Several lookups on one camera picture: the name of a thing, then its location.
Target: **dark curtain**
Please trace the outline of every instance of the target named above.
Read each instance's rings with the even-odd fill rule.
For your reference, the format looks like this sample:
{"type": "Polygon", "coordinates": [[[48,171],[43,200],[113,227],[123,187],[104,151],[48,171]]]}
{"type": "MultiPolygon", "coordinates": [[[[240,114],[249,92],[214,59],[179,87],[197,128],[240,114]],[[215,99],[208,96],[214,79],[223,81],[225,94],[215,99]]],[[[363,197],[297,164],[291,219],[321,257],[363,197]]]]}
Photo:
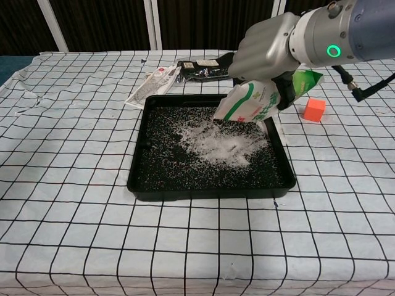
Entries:
{"type": "Polygon", "coordinates": [[[143,0],[50,0],[70,51],[147,50],[143,0]]]}
{"type": "Polygon", "coordinates": [[[300,15],[304,11],[328,5],[331,0],[287,0],[285,11],[300,15]]]}
{"type": "Polygon", "coordinates": [[[0,1],[0,56],[35,56],[57,51],[37,1],[0,1]]]}
{"type": "Polygon", "coordinates": [[[163,49],[237,49],[273,0],[158,0],[163,49]]]}

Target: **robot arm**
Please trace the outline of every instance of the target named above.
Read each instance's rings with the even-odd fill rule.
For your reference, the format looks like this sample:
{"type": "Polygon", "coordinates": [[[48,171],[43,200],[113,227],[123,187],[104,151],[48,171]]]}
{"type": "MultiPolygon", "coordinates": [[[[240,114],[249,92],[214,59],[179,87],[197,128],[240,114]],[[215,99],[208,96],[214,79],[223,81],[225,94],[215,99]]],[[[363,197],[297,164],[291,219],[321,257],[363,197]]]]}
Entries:
{"type": "Polygon", "coordinates": [[[352,76],[336,65],[393,57],[395,0],[342,0],[301,18],[287,12],[253,25],[228,71],[240,80],[273,80],[283,110],[294,100],[292,74],[300,64],[334,66],[355,97],[364,99],[378,89],[362,94],[352,76]]]}

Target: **white granules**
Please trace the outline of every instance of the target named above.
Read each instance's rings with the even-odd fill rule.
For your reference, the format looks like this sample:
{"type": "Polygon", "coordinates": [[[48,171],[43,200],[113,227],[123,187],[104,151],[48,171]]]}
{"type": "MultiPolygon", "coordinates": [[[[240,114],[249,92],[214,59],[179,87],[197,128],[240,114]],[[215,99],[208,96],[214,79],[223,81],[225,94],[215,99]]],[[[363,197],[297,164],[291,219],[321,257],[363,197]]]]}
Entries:
{"type": "Polygon", "coordinates": [[[221,128],[216,121],[187,121],[177,128],[180,145],[211,165],[246,168],[249,159],[267,146],[264,134],[256,128],[245,132],[237,128],[221,128]]]}

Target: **tablecloth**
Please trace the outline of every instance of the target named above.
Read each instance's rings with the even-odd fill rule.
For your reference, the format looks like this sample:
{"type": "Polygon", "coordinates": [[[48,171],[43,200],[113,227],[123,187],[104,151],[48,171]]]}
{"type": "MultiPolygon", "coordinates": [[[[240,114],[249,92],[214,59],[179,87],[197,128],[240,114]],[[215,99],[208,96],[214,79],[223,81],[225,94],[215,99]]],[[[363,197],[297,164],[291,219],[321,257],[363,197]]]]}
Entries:
{"type": "MultiPolygon", "coordinates": [[[[274,118],[297,178],[280,199],[128,192],[141,111],[125,99],[158,66],[224,52],[44,52],[1,86],[0,295],[395,294],[395,84],[357,103],[318,69],[274,118]],[[309,96],[321,123],[301,118],[309,96]]],[[[395,60],[346,68],[366,88],[395,60]]]]}

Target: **white tablecloth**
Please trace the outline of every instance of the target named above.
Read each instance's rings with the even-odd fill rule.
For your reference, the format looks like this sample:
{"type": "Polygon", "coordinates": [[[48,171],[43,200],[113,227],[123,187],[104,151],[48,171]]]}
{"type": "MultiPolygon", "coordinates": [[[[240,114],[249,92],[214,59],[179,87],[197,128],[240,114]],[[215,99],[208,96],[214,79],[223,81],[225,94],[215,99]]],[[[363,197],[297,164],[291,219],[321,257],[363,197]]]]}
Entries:
{"type": "MultiPolygon", "coordinates": [[[[274,118],[297,177],[277,207],[128,192],[141,111],[124,100],[158,65],[221,53],[45,52],[0,88],[0,295],[394,295],[395,84],[358,104],[319,69],[321,123],[308,96],[274,118]]],[[[395,61],[346,68],[366,88],[395,61]]]]}

